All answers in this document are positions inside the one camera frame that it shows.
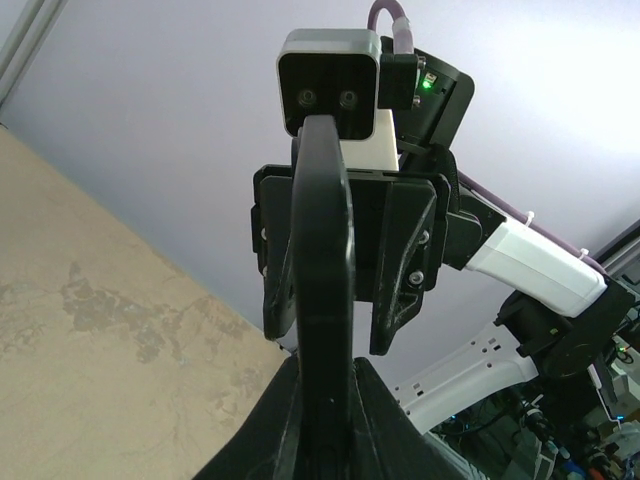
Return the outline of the phone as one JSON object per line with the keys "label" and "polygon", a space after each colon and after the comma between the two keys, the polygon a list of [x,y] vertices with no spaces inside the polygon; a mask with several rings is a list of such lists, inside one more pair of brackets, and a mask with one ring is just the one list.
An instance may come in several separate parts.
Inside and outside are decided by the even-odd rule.
{"label": "phone", "polygon": [[299,133],[290,235],[308,479],[345,479],[349,472],[353,237],[351,191],[334,119],[309,116]]}

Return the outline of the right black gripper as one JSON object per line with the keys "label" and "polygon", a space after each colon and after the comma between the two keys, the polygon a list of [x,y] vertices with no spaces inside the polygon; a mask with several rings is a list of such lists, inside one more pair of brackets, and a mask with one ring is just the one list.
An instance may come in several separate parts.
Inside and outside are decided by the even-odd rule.
{"label": "right black gripper", "polygon": [[[388,353],[416,317],[443,262],[450,183],[442,174],[348,172],[355,233],[355,291],[372,300],[369,353]],[[253,178],[253,251],[264,276],[265,337],[284,337],[294,321],[290,232],[293,170],[267,165]]]}

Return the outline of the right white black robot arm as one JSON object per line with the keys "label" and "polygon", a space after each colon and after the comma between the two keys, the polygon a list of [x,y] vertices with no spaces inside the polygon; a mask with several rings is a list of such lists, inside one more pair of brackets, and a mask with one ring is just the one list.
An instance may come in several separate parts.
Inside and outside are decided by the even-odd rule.
{"label": "right white black robot arm", "polygon": [[296,29],[277,76],[291,159],[255,174],[252,241],[265,336],[298,331],[307,431],[341,438],[355,423],[354,305],[371,305],[369,350],[385,355],[442,266],[514,293],[418,382],[416,427],[537,377],[592,370],[632,295],[458,170],[450,146],[474,94],[468,74],[399,36]]}

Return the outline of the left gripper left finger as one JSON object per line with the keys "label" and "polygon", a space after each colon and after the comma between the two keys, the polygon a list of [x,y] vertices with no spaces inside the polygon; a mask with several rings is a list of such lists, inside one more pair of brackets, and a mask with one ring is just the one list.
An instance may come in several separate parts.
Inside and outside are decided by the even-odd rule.
{"label": "left gripper left finger", "polygon": [[238,432],[194,479],[294,479],[301,419],[298,359],[291,356]]}

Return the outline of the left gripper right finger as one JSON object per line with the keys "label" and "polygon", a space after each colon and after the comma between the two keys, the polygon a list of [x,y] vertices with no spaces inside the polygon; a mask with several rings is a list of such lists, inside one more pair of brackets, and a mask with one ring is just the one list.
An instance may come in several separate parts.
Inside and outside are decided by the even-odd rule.
{"label": "left gripper right finger", "polygon": [[480,477],[415,428],[367,359],[355,359],[353,373],[351,479]]}

